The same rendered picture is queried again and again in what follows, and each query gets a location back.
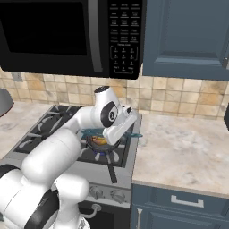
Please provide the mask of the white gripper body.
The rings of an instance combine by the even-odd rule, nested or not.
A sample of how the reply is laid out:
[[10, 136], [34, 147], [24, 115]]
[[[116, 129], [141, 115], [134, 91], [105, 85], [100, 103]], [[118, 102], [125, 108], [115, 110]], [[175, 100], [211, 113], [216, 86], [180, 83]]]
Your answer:
[[103, 130], [103, 136], [109, 145], [114, 145], [135, 123], [137, 120], [137, 113], [133, 112], [123, 123], [117, 126], [111, 126]]

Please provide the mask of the teal spatula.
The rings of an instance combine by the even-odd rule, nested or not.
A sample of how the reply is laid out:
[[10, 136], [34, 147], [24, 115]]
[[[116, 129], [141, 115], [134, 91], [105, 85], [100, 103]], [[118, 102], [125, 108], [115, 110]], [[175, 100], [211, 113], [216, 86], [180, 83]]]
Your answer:
[[[87, 136], [104, 137], [103, 129], [83, 129], [81, 130], [81, 133], [83, 134], [84, 137], [87, 137]], [[125, 138], [141, 138], [142, 134], [132, 133], [130, 131], [127, 131], [123, 136]]]

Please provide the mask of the browned chicken piece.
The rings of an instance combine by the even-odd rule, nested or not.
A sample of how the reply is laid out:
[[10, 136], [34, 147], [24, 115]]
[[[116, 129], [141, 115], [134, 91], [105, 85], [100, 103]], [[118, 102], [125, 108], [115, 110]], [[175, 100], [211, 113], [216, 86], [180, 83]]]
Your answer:
[[102, 137], [98, 137], [98, 136], [92, 136], [91, 137], [91, 140], [99, 145], [99, 146], [102, 146], [102, 145], [106, 145], [106, 139], [105, 138], [102, 138]]

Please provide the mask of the silver gas hob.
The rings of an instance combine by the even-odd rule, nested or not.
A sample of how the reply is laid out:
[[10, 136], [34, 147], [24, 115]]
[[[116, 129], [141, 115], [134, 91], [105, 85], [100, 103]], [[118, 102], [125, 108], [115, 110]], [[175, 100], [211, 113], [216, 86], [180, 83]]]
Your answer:
[[[77, 106], [52, 106], [37, 123], [22, 137], [13, 149], [0, 161], [0, 165], [10, 164], [21, 166], [22, 160], [52, 131], [60, 128], [79, 110]], [[142, 115], [128, 129], [132, 133], [140, 133]], [[97, 186], [103, 197], [94, 199], [90, 194], [87, 200], [128, 208], [131, 203], [131, 178], [139, 138], [126, 138], [124, 156], [120, 165], [114, 166], [117, 183], [112, 183], [107, 165], [83, 162], [79, 159], [66, 171], [70, 176], [78, 175], [89, 181], [89, 186]], [[119, 190], [125, 195], [124, 203], [113, 200], [111, 191]]]

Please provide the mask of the black frying pan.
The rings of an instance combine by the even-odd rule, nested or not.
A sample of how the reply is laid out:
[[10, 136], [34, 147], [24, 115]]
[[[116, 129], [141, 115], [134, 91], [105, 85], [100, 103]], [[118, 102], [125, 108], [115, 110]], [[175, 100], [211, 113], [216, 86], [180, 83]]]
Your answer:
[[82, 138], [81, 160], [83, 162], [107, 165], [112, 183], [117, 183], [115, 165], [120, 165], [124, 156], [126, 138], [121, 137], [114, 145], [99, 146], [91, 140], [92, 136]]

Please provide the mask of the grey hob knob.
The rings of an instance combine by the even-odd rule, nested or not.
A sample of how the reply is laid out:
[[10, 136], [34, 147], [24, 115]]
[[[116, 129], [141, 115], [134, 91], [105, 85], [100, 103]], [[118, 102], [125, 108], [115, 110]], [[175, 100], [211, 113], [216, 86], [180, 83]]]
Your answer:
[[122, 191], [119, 190], [111, 191], [111, 197], [113, 198], [114, 201], [120, 204], [124, 203], [125, 195]]
[[89, 193], [94, 199], [100, 199], [103, 197], [103, 192], [97, 186], [91, 186]]

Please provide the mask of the black oven door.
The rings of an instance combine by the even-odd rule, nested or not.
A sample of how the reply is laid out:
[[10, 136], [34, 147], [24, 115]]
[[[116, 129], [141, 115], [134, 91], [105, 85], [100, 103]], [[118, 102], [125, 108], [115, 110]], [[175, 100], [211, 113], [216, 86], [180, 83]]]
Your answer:
[[99, 203], [101, 210], [87, 218], [90, 229], [130, 229], [131, 210]]

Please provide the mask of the dark object at counter edge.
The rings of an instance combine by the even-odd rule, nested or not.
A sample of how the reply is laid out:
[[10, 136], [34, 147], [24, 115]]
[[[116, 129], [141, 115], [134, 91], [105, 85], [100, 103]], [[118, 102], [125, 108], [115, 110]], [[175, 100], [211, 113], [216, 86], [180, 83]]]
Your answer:
[[225, 115], [224, 115], [224, 122], [227, 130], [229, 131], [229, 103], [227, 105], [227, 108], [225, 110]]

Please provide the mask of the blue base cupboard door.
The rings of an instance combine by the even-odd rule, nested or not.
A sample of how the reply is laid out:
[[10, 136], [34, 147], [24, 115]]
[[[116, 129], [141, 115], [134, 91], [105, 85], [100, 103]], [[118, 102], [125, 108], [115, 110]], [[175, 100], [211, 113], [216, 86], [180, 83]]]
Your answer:
[[229, 221], [138, 205], [131, 207], [131, 229], [136, 229], [137, 208], [142, 209], [140, 229], [229, 229]]

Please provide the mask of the blue drawer front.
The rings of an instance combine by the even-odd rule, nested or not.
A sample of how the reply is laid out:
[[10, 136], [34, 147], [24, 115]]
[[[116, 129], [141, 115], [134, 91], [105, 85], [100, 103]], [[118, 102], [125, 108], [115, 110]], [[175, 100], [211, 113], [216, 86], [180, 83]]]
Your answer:
[[[172, 195], [175, 195], [177, 199], [191, 202], [197, 202], [199, 199], [202, 199], [204, 201], [204, 208], [172, 203]], [[209, 216], [229, 221], [229, 199], [133, 184], [132, 202], [145, 207], [169, 208], [174, 211], [188, 212], [194, 215]]]

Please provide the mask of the grey rounded object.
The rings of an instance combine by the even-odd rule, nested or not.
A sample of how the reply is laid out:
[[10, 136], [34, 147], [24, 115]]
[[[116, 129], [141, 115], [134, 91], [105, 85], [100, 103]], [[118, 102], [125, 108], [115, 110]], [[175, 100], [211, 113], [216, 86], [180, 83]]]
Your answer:
[[0, 117], [13, 107], [13, 99], [7, 89], [0, 88]]

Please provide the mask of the black microwave oven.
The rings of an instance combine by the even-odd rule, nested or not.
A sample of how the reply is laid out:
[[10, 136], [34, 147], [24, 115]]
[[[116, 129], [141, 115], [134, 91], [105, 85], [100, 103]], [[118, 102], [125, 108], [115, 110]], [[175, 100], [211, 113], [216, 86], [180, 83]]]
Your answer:
[[102, 72], [93, 68], [88, 0], [0, 0], [0, 68], [136, 80], [146, 0], [98, 0]]

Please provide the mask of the blue wall cupboard door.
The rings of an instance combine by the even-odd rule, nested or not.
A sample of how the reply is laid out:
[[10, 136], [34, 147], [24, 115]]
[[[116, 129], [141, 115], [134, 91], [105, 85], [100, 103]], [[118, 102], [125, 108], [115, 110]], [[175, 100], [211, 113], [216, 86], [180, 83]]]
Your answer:
[[148, 0], [143, 74], [229, 81], [229, 0]]

